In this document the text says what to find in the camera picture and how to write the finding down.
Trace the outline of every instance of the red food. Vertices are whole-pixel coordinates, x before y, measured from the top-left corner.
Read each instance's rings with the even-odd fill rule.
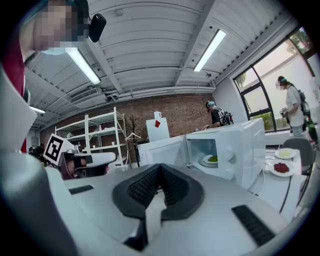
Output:
[[[287,173],[289,172],[289,167],[285,164],[285,163],[276,163],[274,166],[273,166],[274,170],[277,171],[278,173]]]

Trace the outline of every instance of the open microwave door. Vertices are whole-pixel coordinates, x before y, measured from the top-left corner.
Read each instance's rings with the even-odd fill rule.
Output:
[[[170,164],[187,166],[189,164],[185,136],[158,140],[138,146],[141,166],[150,164]]]

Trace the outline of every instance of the window frame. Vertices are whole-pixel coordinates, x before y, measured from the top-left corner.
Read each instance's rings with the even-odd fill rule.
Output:
[[[286,41],[289,40],[289,41],[291,41],[293,47],[295,47],[295,49],[297,50],[298,54],[299,54],[300,56],[302,56],[302,58],[303,58],[305,64],[307,65],[307,67],[308,67],[311,75],[312,75],[313,77],[315,77],[315,73],[313,72],[310,64],[308,63],[308,58],[310,58],[311,56],[313,56],[314,54],[316,54],[316,51],[315,51],[314,46],[313,46],[310,50],[308,50],[308,51],[306,51],[304,54],[302,54],[301,51],[300,51],[300,49],[299,49],[299,48],[294,44],[294,42],[290,39],[290,37],[291,37],[292,35],[294,35],[298,30],[300,30],[302,27],[303,27],[303,26],[298,25],[293,31],[291,31],[289,34],[287,34],[287,35],[286,35],[280,42],[278,42],[274,47],[272,47],[269,51],[267,51],[267,52],[266,52],[265,54],[263,54],[259,59],[257,59],[253,64],[249,65],[248,68],[246,68],[243,72],[241,72],[239,75],[237,75],[236,77],[234,77],[234,78],[232,79],[233,82],[234,82],[234,84],[235,84],[235,87],[237,88],[237,90],[238,90],[238,92],[239,92],[239,94],[240,94],[240,96],[241,96],[242,103],[243,103],[243,105],[244,105],[244,108],[245,108],[245,111],[246,111],[246,116],[247,116],[247,118],[248,118],[248,121],[249,121],[250,118],[252,118],[252,117],[256,117],[256,116],[258,116],[258,115],[271,112],[272,123],[273,123],[273,130],[272,130],[272,131],[266,131],[265,133],[275,133],[275,132],[280,132],[280,131],[281,131],[281,132],[282,132],[282,131],[288,131],[288,130],[290,130],[290,128],[277,129],[276,120],[275,120],[275,115],[274,115],[274,111],[273,111],[272,106],[271,106],[271,102],[270,102],[268,93],[267,93],[267,91],[266,91],[266,88],[265,88],[265,86],[264,86],[264,83],[262,82],[260,76],[259,76],[258,73],[256,72],[254,66],[255,66],[257,63],[259,63],[260,61],[262,61],[262,60],[263,60],[266,56],[268,56],[270,53],[272,53],[276,48],[278,48],[278,47],[279,47],[280,45],[282,45],[284,42],[286,42]],[[242,76],[244,73],[246,73],[246,72],[247,72],[248,70],[250,70],[250,69],[253,70],[253,72],[254,72],[255,75],[257,76],[259,82],[256,83],[256,84],[254,84],[254,85],[252,85],[251,87],[243,90],[243,91],[240,91],[240,89],[239,89],[239,87],[238,87],[238,84],[237,84],[237,82],[236,82],[236,79],[237,79],[238,77]],[[249,114],[248,107],[247,107],[247,104],[248,104],[248,103],[246,103],[246,99],[245,99],[244,95],[247,94],[247,93],[249,93],[249,92],[251,92],[251,91],[253,91],[253,90],[255,90],[255,89],[257,89],[258,87],[261,87],[262,90],[263,90],[263,94],[264,94],[264,97],[265,97],[266,102],[267,102],[267,104],[268,104],[268,108],[265,108],[265,109],[262,109],[262,110],[259,110],[259,111],[256,111],[256,112],[254,112],[254,113]]]

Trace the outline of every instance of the white shelving unit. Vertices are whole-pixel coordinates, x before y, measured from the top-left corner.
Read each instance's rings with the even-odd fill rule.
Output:
[[[113,127],[99,130],[99,127],[101,124],[111,123],[111,122],[114,123]],[[89,117],[86,114],[84,116],[84,120],[77,121],[60,128],[55,127],[55,134],[57,134],[58,131],[71,133],[72,131],[83,128],[84,134],[75,135],[72,137],[66,137],[66,139],[70,142],[85,140],[86,149],[83,150],[83,152],[87,152],[88,154],[90,154],[91,151],[93,151],[94,153],[95,151],[102,151],[102,150],[117,148],[118,156],[117,156],[117,160],[115,161],[115,164],[121,165],[123,167],[124,161],[127,159],[127,156],[122,156],[121,147],[126,147],[127,155],[129,155],[128,145],[127,143],[120,143],[119,133],[122,133],[125,138],[127,137],[125,125],[126,125],[125,114],[119,113],[116,107],[114,107],[113,112],[101,114],[93,117]],[[96,129],[93,132],[89,132],[89,127],[91,126],[96,126]],[[111,134],[115,134],[116,141],[114,145],[103,146],[101,142],[101,136],[107,136]],[[98,144],[99,144],[98,147],[90,147],[90,140],[94,137],[98,137]]]

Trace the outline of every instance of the white table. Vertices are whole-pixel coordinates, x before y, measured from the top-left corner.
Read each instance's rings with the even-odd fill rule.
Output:
[[[275,152],[276,150],[266,150],[266,158],[276,158]],[[256,193],[261,188],[257,196],[277,210],[289,224],[294,217],[299,200],[301,182],[304,179],[301,175],[299,150],[296,150],[293,159],[288,159],[287,161],[291,162],[294,167],[294,174],[291,177],[279,177],[269,171],[265,171],[264,180],[261,172],[248,191]]]

